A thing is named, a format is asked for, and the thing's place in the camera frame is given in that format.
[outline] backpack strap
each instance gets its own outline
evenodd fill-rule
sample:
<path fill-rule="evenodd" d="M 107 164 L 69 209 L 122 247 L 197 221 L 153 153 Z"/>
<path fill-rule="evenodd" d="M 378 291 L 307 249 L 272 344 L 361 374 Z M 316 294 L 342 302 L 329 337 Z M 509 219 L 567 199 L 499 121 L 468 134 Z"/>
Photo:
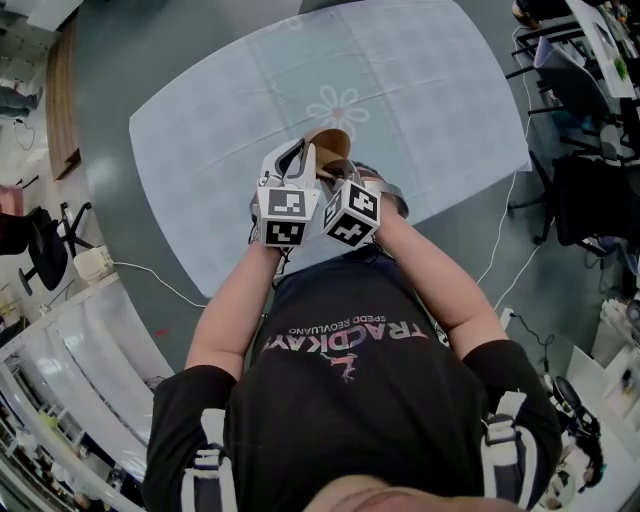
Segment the backpack strap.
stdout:
<path fill-rule="evenodd" d="M 484 494 L 529 508 L 538 464 L 538 448 L 531 432 L 516 425 L 516 417 L 527 395 L 507 391 L 495 414 L 485 425 L 480 455 Z"/>
<path fill-rule="evenodd" d="M 205 409 L 200 423 L 208 447 L 198 450 L 193 467 L 182 477 L 182 512 L 237 512 L 231 460 L 224 453 L 222 409 Z"/>

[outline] strap buckle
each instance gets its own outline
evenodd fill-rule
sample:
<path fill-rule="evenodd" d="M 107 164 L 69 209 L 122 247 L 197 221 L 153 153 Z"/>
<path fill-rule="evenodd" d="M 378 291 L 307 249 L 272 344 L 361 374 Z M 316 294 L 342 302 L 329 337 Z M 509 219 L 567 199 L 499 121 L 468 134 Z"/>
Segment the strap buckle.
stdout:
<path fill-rule="evenodd" d="M 518 433 L 514 423 L 514 418 L 508 414 L 495 414 L 489 418 L 485 423 L 487 446 L 516 441 Z"/>

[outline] office chair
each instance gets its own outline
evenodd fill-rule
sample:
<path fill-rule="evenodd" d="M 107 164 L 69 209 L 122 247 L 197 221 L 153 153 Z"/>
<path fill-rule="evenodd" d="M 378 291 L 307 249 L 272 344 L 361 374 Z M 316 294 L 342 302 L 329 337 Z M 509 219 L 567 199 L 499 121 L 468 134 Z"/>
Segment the office chair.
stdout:
<path fill-rule="evenodd" d="M 563 49 L 553 46 L 546 37 L 541 37 L 538 42 L 533 65 L 510 73 L 506 78 L 531 70 L 537 71 L 544 83 L 540 91 L 553 90 L 562 105 L 530 110 L 528 114 L 566 110 L 576 117 L 591 116 L 597 131 L 583 132 L 598 137 L 600 147 L 568 137 L 560 137 L 560 141 L 580 148 L 576 154 L 602 155 L 608 160 L 618 160 L 622 149 L 616 117 L 593 75 Z"/>
<path fill-rule="evenodd" d="M 620 167 L 603 160 L 565 156 L 553 161 L 552 181 L 530 154 L 544 193 L 533 201 L 509 203 L 508 208 L 545 203 L 544 231 L 535 243 L 547 239 L 554 217 L 560 244 L 577 244 L 598 256 L 607 253 L 583 242 L 585 238 L 612 236 L 632 246 L 640 243 L 640 165 Z"/>
<path fill-rule="evenodd" d="M 80 208 L 73 224 L 66 215 L 67 204 L 62 203 L 62 219 L 52 220 L 49 212 L 40 207 L 33 209 L 25 217 L 0 213 L 0 255 L 21 254 L 28 248 L 33 268 L 24 273 L 19 270 L 20 281 L 28 295 L 33 294 L 29 281 L 37 274 L 47 290 L 55 290 L 67 268 L 69 256 L 64 247 L 67 243 L 72 257 L 76 256 L 76 245 L 93 248 L 76 235 L 78 224 L 84 212 L 91 208 L 85 203 Z M 58 234 L 58 226 L 64 226 L 65 234 Z"/>

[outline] table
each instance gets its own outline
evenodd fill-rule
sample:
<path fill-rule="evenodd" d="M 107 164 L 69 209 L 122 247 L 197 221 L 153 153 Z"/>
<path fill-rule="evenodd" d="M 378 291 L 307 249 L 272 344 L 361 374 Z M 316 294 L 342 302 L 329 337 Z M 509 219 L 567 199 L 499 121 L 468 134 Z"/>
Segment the table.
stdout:
<path fill-rule="evenodd" d="M 635 98 L 636 93 L 629 76 L 627 75 L 623 80 L 620 78 L 620 75 L 616 70 L 614 59 L 616 57 L 622 57 L 615 45 L 615 38 L 609 30 L 609 26 L 600 11 L 582 0 L 566 0 L 566 2 L 573 12 L 576 22 L 564 23 L 541 30 L 527 32 L 526 34 L 518 36 L 520 42 L 525 44 L 526 41 L 539 36 L 573 30 L 579 27 L 581 30 L 571 32 L 570 37 L 583 36 L 587 39 L 596 61 L 598 62 L 598 66 L 602 71 L 609 95 L 612 98 Z M 609 38 L 613 43 L 613 46 L 606 43 L 603 38 Z"/>
<path fill-rule="evenodd" d="M 185 71 L 130 121 L 153 214 L 204 295 L 245 250 L 262 158 L 318 125 L 351 134 L 352 158 L 402 188 L 413 223 L 530 170 L 508 84 L 453 1 L 368 0 L 266 27 Z M 287 271 L 346 250 L 314 238 Z"/>

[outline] white marker cube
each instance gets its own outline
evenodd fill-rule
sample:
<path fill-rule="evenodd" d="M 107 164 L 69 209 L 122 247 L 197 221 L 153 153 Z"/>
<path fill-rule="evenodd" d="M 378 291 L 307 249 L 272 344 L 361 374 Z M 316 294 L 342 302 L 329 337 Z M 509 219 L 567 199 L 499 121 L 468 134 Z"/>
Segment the white marker cube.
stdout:
<path fill-rule="evenodd" d="M 322 234 L 349 247 L 363 245 L 380 227 L 380 193 L 347 180 L 324 210 Z"/>
<path fill-rule="evenodd" d="M 258 188 L 260 243 L 300 247 L 307 238 L 320 192 L 288 187 Z"/>

